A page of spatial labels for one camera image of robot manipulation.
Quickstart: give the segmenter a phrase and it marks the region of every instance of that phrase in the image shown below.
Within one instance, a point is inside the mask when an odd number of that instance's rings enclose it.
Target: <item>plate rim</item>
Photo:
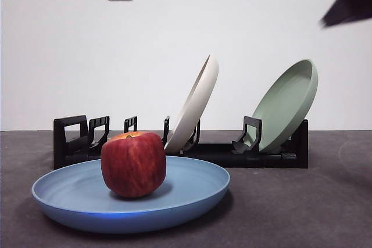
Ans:
[[[206,164],[211,164],[211,165],[214,165],[215,167],[219,168],[219,169],[222,169],[225,174],[227,174],[227,181],[225,182],[225,184],[220,187],[219,190],[217,191],[214,191],[212,194],[206,196],[206,197],[203,197],[201,199],[197,199],[193,202],[185,202],[185,203],[180,203],[176,206],[167,206],[167,207],[159,207],[159,208],[154,208],[154,209],[147,209],[147,210],[129,210],[129,211],[83,211],[83,210],[73,210],[73,209],[69,209],[69,208],[66,208],[66,207],[60,207],[60,206],[54,206],[53,204],[51,204],[50,202],[47,202],[45,201],[45,199],[42,199],[40,198],[36,192],[35,192],[35,187],[36,185],[38,184],[38,182],[42,179],[44,179],[44,177],[47,177],[48,175],[54,173],[54,172],[58,172],[58,171],[61,171],[61,170],[65,170],[67,168],[70,168],[70,167],[74,167],[76,165],[80,165],[80,164],[86,164],[86,163],[90,163],[90,162],[94,162],[94,161],[100,161],[100,159],[96,159],[96,160],[90,160],[90,161],[85,161],[85,162],[80,162],[80,163],[76,163],[76,164],[72,164],[72,165],[69,165],[69,166],[65,166],[65,167],[62,167],[62,168],[59,168],[57,170],[52,170],[44,175],[42,175],[41,177],[39,177],[32,185],[31,187],[31,193],[33,195],[33,198],[35,200],[37,200],[37,202],[43,204],[43,205],[46,205],[46,206],[49,206],[51,208],[54,208],[54,209],[59,209],[59,210],[64,210],[64,211],[69,211],[69,212],[73,212],[73,213],[85,213],[85,214],[132,214],[132,213],[148,213],[148,212],[156,212],[156,211],[162,211],[162,210],[169,210],[169,209],[176,209],[176,208],[179,208],[179,207],[183,207],[183,206],[188,206],[188,205],[191,205],[191,204],[194,204],[194,203],[198,203],[198,202],[201,202],[203,200],[206,200],[206,199],[209,199],[215,195],[217,195],[218,193],[222,192],[223,190],[227,189],[229,184],[230,184],[230,174],[228,173],[228,171],[217,165],[217,164],[214,164],[214,163],[211,163],[211,162],[208,162],[208,161],[204,161],[204,160],[199,160],[199,159],[195,159],[195,158],[189,158],[189,157],[182,157],[182,156],[166,156],[166,157],[172,157],[172,158],[182,158],[182,159],[187,159],[187,160],[193,160],[193,161],[201,161],[203,163],[206,163]]]
[[[169,149],[169,146],[172,147],[172,145],[180,145],[180,144],[177,144],[177,142],[174,141],[174,134],[177,134],[177,131],[180,130],[180,129],[179,129],[179,127],[180,127],[180,123],[181,123],[181,122],[184,122],[185,115],[186,115],[185,112],[190,111],[190,105],[189,105],[188,100],[191,100],[191,99],[192,99],[192,97],[195,95],[195,92],[196,92],[197,89],[198,89],[198,91],[200,91],[200,88],[201,88],[201,79],[202,79],[202,77],[206,77],[205,68],[206,68],[206,66],[208,65],[208,63],[209,63],[210,61],[212,61],[212,60],[214,60],[214,62],[216,63],[216,66],[217,66],[217,69],[216,69],[216,70],[217,70],[217,73],[216,73],[216,75],[215,75],[215,79],[214,79],[214,83],[213,83],[213,86],[212,86],[212,90],[211,90],[211,92],[210,92],[210,94],[209,94],[209,96],[208,96],[208,98],[207,98],[207,100],[206,100],[206,106],[208,105],[209,99],[210,99],[210,97],[211,97],[211,95],[212,95],[212,93],[213,93],[213,90],[214,90],[214,88],[215,88],[215,86],[216,86],[216,82],[217,82],[217,79],[218,79],[218,76],[219,76],[219,63],[218,63],[217,59],[215,58],[215,56],[214,56],[212,53],[210,53],[210,54],[208,55],[207,59],[205,60],[203,66],[202,66],[202,69],[200,70],[200,72],[199,72],[199,74],[198,74],[198,76],[197,76],[195,82],[193,83],[193,85],[192,85],[192,87],[191,87],[191,90],[190,90],[189,94],[187,95],[186,101],[184,102],[183,106],[181,107],[181,110],[180,110],[180,112],[179,112],[179,114],[178,114],[178,116],[177,116],[177,118],[176,118],[176,124],[175,124],[175,126],[173,127],[173,129],[172,129],[172,131],[171,131],[171,135],[170,135],[169,140],[167,141],[167,144],[166,144],[165,147],[164,147],[164,150],[166,151],[166,153],[167,153],[167,149]],[[201,111],[201,115],[203,115],[206,106],[204,107],[204,109],[202,109],[202,111]],[[193,128],[190,130],[190,135],[192,134],[192,131],[193,131],[194,129],[195,129],[195,127],[193,127]],[[184,143],[183,143],[181,146],[183,146],[183,145],[187,142],[189,136],[186,137],[186,139],[183,141]]]

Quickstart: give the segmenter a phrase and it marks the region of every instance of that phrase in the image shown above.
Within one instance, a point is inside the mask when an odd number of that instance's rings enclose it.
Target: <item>dish rack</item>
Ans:
[[[162,142],[165,146],[169,134],[169,116],[164,120]],[[53,122],[53,168],[61,168],[84,161],[100,159],[102,145],[109,134],[109,116],[91,119],[89,129],[86,116],[54,119]],[[138,117],[124,121],[124,132],[130,127],[137,131]],[[80,125],[80,136],[66,140],[65,127]],[[94,129],[105,126],[100,140],[94,142]],[[248,146],[243,142],[248,126],[256,128],[256,139]],[[242,134],[231,143],[200,143],[200,120],[184,147],[171,156],[194,158],[217,164],[221,167],[244,168],[308,168],[308,121],[302,121],[297,130],[282,145],[279,153],[259,152],[262,138],[262,120],[245,116]]]

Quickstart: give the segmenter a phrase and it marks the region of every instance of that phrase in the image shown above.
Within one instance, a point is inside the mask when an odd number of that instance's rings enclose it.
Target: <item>red apple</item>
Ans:
[[[106,186],[122,197],[141,197],[164,181],[166,158],[162,140],[151,132],[128,132],[107,141],[101,151]]]

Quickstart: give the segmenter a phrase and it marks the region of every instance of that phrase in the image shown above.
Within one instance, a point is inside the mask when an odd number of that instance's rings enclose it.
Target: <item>table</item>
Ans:
[[[202,131],[201,141],[238,135]],[[228,168],[229,190],[212,211],[136,235],[80,232],[43,215],[31,186],[52,170],[52,131],[0,136],[4,248],[372,246],[372,131],[310,131],[309,169]]]

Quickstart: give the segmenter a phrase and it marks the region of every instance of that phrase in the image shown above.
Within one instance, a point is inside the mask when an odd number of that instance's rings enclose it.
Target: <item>wall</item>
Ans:
[[[323,29],[334,0],[2,0],[1,129],[54,118],[176,122],[209,53],[220,74],[202,129],[240,129],[291,64],[309,58],[313,130],[372,129],[372,20]]]

